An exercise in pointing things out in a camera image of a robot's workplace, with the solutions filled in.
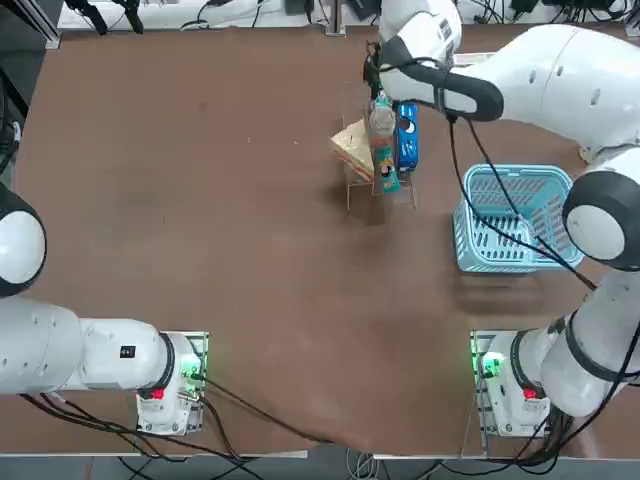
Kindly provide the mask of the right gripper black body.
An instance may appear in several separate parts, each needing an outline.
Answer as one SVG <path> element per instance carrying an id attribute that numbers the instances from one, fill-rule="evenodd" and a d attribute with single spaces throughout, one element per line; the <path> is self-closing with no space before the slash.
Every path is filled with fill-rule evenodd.
<path id="1" fill-rule="evenodd" d="M 379 82 L 379 60 L 380 44 L 378 42 L 368 42 L 366 44 L 366 55 L 363 63 L 363 81 L 365 83 Z"/>

